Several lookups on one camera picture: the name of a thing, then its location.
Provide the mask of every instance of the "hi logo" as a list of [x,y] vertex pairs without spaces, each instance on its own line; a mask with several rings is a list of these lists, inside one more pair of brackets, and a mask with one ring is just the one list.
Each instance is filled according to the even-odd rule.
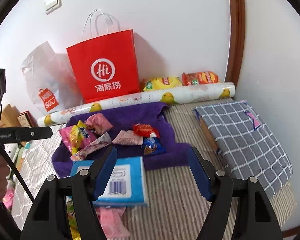
[[92,76],[100,82],[108,82],[114,77],[114,64],[106,58],[97,59],[91,66]]

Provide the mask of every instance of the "metal screw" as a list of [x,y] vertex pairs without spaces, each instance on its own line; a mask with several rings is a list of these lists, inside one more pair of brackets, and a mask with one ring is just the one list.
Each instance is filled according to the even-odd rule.
[[250,177],[250,181],[253,182],[253,183],[257,183],[258,182],[258,179],[256,177]]
[[218,171],[216,172],[216,174],[217,174],[218,176],[220,176],[220,177],[223,177],[223,176],[225,175],[225,172],[222,171],[222,170],[218,170]]
[[51,174],[47,177],[47,180],[52,181],[52,180],[54,180],[54,178],[55,178],[55,176]]
[[85,175],[87,175],[89,173],[89,171],[87,170],[87,169],[84,169],[84,170],[81,170],[80,171],[80,175],[81,176],[85,176]]

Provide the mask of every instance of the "purple cloth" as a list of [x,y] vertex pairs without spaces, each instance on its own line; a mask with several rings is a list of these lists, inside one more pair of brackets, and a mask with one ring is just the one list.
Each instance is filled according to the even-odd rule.
[[[165,103],[146,103],[134,106],[125,106],[114,109],[99,111],[114,126],[108,133],[112,140],[121,130],[132,130],[132,125],[137,123],[150,124],[158,129],[160,133],[160,143],[167,149],[167,153],[147,156],[143,158],[146,170],[157,170],[166,167],[188,165],[187,150],[190,147],[188,143],[176,143],[174,130],[165,120],[163,110],[169,108]],[[73,116],[67,126],[77,124],[79,120],[86,121],[91,115],[79,114]],[[114,145],[118,150],[118,158],[127,158],[142,156],[143,149],[140,145],[124,146]],[[89,154],[87,160],[97,159],[101,153],[104,153],[107,147],[104,147],[93,154]],[[70,175],[73,162],[70,159],[71,154],[63,143],[55,150],[52,156],[52,163],[60,177]]]

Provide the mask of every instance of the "light switch panel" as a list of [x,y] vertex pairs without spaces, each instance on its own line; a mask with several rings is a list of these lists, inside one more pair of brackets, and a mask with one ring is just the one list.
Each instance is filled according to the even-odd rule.
[[61,7],[61,0],[46,0],[44,2],[45,13],[49,14]]

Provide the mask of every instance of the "wrapping paper roll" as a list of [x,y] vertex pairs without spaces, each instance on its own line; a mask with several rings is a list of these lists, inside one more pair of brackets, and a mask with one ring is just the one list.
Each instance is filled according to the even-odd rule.
[[164,102],[167,105],[187,104],[200,101],[215,100],[218,98],[233,97],[235,94],[234,84],[216,83],[196,86],[176,87],[165,90],[154,90],[115,98],[104,99],[98,102],[89,103],[70,109],[47,114],[38,119],[39,126],[50,126],[67,123],[70,118],[77,114],[86,114],[100,110],[106,110],[121,106],[132,106],[151,102]]

